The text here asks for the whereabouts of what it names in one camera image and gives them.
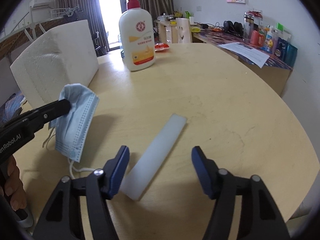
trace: metal screw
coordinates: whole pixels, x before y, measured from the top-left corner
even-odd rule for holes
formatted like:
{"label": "metal screw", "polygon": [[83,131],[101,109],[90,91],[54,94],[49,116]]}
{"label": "metal screw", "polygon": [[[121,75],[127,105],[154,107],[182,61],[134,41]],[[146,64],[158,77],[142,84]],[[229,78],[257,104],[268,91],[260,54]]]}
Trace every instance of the metal screw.
{"label": "metal screw", "polygon": [[62,179],[61,179],[61,181],[63,182],[63,183],[66,183],[66,182],[68,182],[70,180],[70,177],[69,176],[64,176],[64,177],[62,177]]}
{"label": "metal screw", "polygon": [[251,179],[255,182],[259,182],[261,178],[258,175],[253,175]]}
{"label": "metal screw", "polygon": [[96,176],[100,176],[100,175],[103,174],[103,169],[97,169],[97,170],[95,170],[95,171],[93,172],[93,174],[96,175]]}
{"label": "metal screw", "polygon": [[228,174],[228,171],[226,169],[219,169],[218,172],[220,175],[227,175]]}

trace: white foam box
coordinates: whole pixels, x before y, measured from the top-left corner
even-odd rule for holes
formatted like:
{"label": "white foam box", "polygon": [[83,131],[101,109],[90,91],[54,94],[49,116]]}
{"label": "white foam box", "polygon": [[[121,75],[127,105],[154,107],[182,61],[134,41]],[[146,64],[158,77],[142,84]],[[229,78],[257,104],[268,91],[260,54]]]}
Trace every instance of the white foam box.
{"label": "white foam box", "polygon": [[99,67],[87,20],[48,30],[12,63],[11,71],[33,108],[59,99],[66,84],[88,86]]}

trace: red circular logo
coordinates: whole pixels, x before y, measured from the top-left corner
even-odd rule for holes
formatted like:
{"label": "red circular logo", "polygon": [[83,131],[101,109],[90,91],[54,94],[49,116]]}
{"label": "red circular logo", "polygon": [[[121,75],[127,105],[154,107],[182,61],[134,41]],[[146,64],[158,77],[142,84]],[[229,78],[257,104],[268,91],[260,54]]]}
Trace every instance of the red circular logo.
{"label": "red circular logo", "polygon": [[146,25],[144,24],[144,22],[138,22],[136,25],[136,29],[139,32],[143,32],[146,28]]}

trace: chair with smiley face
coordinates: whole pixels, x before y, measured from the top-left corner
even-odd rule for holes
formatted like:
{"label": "chair with smiley face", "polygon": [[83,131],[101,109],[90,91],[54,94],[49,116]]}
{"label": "chair with smiley face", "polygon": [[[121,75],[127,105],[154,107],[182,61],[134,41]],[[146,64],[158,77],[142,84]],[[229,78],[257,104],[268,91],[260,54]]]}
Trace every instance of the chair with smiley face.
{"label": "chair with smiley face", "polygon": [[192,43],[189,19],[177,18],[178,43]]}

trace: window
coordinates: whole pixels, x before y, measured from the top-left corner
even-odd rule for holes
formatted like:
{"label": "window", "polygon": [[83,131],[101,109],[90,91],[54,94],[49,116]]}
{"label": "window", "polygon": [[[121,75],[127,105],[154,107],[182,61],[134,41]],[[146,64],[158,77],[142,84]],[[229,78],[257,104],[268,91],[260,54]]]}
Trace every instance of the window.
{"label": "window", "polygon": [[119,19],[127,10],[128,0],[99,0],[110,49],[119,48]]}

